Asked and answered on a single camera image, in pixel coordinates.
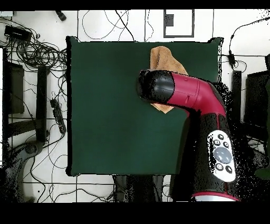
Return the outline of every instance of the circular button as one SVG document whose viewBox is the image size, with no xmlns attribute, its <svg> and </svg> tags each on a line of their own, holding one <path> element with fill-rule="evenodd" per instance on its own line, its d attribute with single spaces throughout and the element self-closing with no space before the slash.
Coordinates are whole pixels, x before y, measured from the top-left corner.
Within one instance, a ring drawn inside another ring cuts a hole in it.
<svg viewBox="0 0 270 224">
<path fill-rule="evenodd" d="M 220 141 L 219 140 L 214 140 L 214 145 L 219 146 L 220 145 Z"/>
<path fill-rule="evenodd" d="M 223 142 L 224 147 L 229 148 L 229 144 L 227 142 Z"/>
<path fill-rule="evenodd" d="M 220 163 L 217 163 L 215 167 L 218 171 L 222 171 L 224 169 Z"/>
<path fill-rule="evenodd" d="M 218 137 L 220 140 L 223 140 L 223 139 L 224 139 L 223 135 L 221 135 L 221 134 L 219 134 L 217 137 Z"/>
<path fill-rule="evenodd" d="M 213 154 L 215 159 L 223 164 L 229 164 L 233 159 L 230 151 L 224 147 L 216 148 Z"/>
<path fill-rule="evenodd" d="M 232 172 L 233 172 L 233 169 L 232 169 L 230 166 L 226 166 L 226 167 L 225 167 L 225 170 L 226 170 L 228 173 L 232 173 Z"/>
</svg>

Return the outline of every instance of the white floor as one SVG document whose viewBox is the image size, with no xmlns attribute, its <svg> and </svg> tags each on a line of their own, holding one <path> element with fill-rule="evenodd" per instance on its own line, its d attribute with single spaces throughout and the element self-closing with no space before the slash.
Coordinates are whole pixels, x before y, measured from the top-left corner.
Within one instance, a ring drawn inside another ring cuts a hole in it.
<svg viewBox="0 0 270 224">
<path fill-rule="evenodd" d="M 66 21 L 62 22 L 54 11 L 30 11 L 30 12 L 16 12 L 13 16 L 13 21 L 18 22 L 28 28 L 34 29 L 40 34 L 39 41 L 53 43 L 60 50 L 66 48 L 65 37 L 67 35 L 78 36 L 80 41 L 118 41 L 119 35 L 122 32 L 123 24 L 121 21 L 117 23 L 117 27 L 113 29 L 113 25 L 108 22 L 104 11 L 63 11 L 66 15 Z M 186 25 L 187 21 L 190 21 L 189 14 L 187 17 L 183 17 L 183 11 L 171 10 L 170 13 L 175 14 L 174 22 L 175 35 L 183 35 L 189 32 L 189 26 Z M 115 11 L 106 11 L 108 19 L 115 24 L 118 20 L 118 16 Z M 144 18 L 146 14 L 146 33 L 144 37 Z M 222 48 L 222 54 L 228 54 L 230 37 L 234 30 L 244 24 L 248 24 L 260 18 L 269 16 L 267 10 L 195 10 L 195 35 L 194 38 L 163 38 L 163 10 L 130 10 L 128 29 L 133 34 L 136 41 L 143 42 L 166 42 L 166 41 L 197 41 L 207 42 L 212 37 L 223 37 L 224 43 Z M 123 21 L 127 21 L 127 15 L 122 17 Z M 4 28 L 5 24 L 0 23 L 0 40 L 4 40 Z M 99 40 L 106 36 L 111 30 L 113 31 L 104 39 Z M 256 23 L 253 25 L 245 26 L 236 31 L 232 40 L 231 50 L 236 56 L 236 60 L 242 60 L 247 63 L 247 69 L 243 73 L 242 89 L 245 89 L 245 79 L 248 74 L 266 70 L 265 59 L 263 56 L 270 53 L 270 29 L 268 21 Z M 121 34 L 120 41 L 132 41 L 132 37 L 127 30 L 124 30 Z M 239 69 L 244 71 L 245 65 L 239 63 Z M 222 81 L 230 88 L 231 87 L 232 69 L 228 63 L 222 63 Z M 25 86 L 24 89 L 32 88 L 35 91 L 37 78 L 36 73 L 25 72 Z M 57 85 L 57 79 L 50 74 L 48 76 L 48 97 L 51 98 L 50 93 L 52 91 L 58 92 L 59 87 Z M 35 95 L 31 91 L 26 91 L 24 95 L 24 101 L 27 104 L 30 112 L 35 117 Z M 242 91 L 242 117 L 244 114 L 244 102 L 245 91 Z M 62 110 L 66 110 L 66 102 L 61 99 L 63 104 Z M 47 117 L 53 118 L 51 106 L 48 102 Z M 13 118 L 13 122 L 20 121 L 18 118 L 29 118 L 29 114 L 26 111 L 22 115 L 16 115 L 16 119 Z M 51 127 L 55 124 L 53 119 L 47 120 L 47 127 Z M 10 144 L 16 146 L 23 143 L 28 137 L 35 132 L 29 132 L 26 134 L 13 137 L 13 142 L 10 139 Z M 58 127 L 55 125 L 52 127 L 50 142 L 59 139 L 61 136 Z M 113 179 L 109 175 L 80 175 L 76 177 L 69 177 L 65 173 L 65 169 L 54 168 L 53 176 L 52 169 L 53 164 L 47 157 L 48 150 L 51 151 L 55 145 L 44 149 L 43 152 L 36 157 L 35 168 L 33 174 L 36 178 L 42 182 L 46 182 L 46 190 L 40 199 L 40 202 L 45 200 L 49 195 L 49 188 L 51 183 L 54 183 L 53 199 L 61 193 L 69 193 L 75 191 L 76 188 L 84 189 L 85 191 L 98 195 L 100 197 L 108 196 L 112 192 Z M 67 136 L 65 136 L 53 149 L 50 154 L 53 162 L 62 154 L 67 154 Z M 55 165 L 58 167 L 66 167 L 66 156 L 62 156 L 58 159 Z M 24 170 L 24 189 L 25 195 L 30 197 L 40 197 L 44 190 L 44 186 L 37 183 L 29 174 L 30 167 L 33 163 L 33 159 L 27 162 Z M 170 176 L 166 176 L 164 184 L 169 184 Z M 165 194 L 168 194 L 168 187 L 164 188 Z M 67 195 L 61 195 L 57 198 L 56 202 L 90 202 L 95 197 L 87 195 L 84 191 L 78 190 L 77 193 L 71 193 Z M 50 198 L 47 198 L 44 202 L 51 202 Z"/>
</svg>

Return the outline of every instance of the white control panel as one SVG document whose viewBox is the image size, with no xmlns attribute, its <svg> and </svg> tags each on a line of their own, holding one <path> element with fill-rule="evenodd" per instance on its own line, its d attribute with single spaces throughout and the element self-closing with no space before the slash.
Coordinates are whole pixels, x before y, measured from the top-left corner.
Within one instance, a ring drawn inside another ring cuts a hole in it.
<svg viewBox="0 0 270 224">
<path fill-rule="evenodd" d="M 207 137 L 209 167 L 214 176 L 224 182 L 233 182 L 236 178 L 232 144 L 227 134 L 221 130 L 211 132 Z M 211 169 L 214 157 L 214 169 Z"/>
</svg>

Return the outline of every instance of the dark green surface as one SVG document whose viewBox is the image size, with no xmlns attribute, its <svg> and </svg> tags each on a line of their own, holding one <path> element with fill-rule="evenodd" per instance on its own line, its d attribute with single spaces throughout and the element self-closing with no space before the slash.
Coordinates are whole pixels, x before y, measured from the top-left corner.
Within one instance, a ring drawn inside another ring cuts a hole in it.
<svg viewBox="0 0 270 224">
<path fill-rule="evenodd" d="M 71 38 L 72 175 L 174 174 L 182 109 L 167 114 L 136 94 L 150 50 L 166 46 L 188 74 L 218 77 L 218 46 L 211 43 L 77 42 Z"/>
</svg>

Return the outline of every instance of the brown cloth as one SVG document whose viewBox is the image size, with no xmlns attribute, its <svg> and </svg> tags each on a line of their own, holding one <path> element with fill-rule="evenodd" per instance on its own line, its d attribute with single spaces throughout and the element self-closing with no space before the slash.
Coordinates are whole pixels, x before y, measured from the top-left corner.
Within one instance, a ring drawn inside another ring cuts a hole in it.
<svg viewBox="0 0 270 224">
<path fill-rule="evenodd" d="M 150 69 L 167 70 L 188 75 L 183 65 L 172 56 L 171 51 L 165 46 L 158 46 L 151 49 Z M 151 105 L 156 107 L 158 110 L 161 110 L 165 114 L 173 109 L 171 106 L 161 104 Z"/>
</svg>

